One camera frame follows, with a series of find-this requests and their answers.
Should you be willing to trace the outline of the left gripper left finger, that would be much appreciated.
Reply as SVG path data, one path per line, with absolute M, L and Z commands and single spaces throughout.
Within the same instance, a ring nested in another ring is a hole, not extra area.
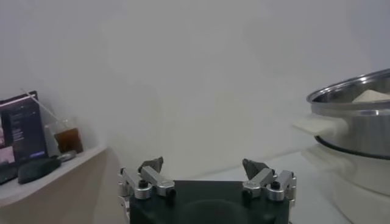
M 125 200 L 132 195 L 137 200 L 147 200 L 155 191 L 158 196 L 173 200 L 176 197 L 175 182 L 160 174 L 163 163 L 164 159 L 160 156 L 144 161 L 137 170 L 120 168 L 118 195 Z

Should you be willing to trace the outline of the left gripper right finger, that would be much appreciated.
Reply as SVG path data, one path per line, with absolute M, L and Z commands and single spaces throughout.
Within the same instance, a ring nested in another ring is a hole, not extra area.
M 265 163 L 243 159 L 242 165 L 248 177 L 243 182 L 243 201 L 250 203 L 263 195 L 270 200 L 296 202 L 297 177 L 294 172 L 283 170 L 279 174 Z

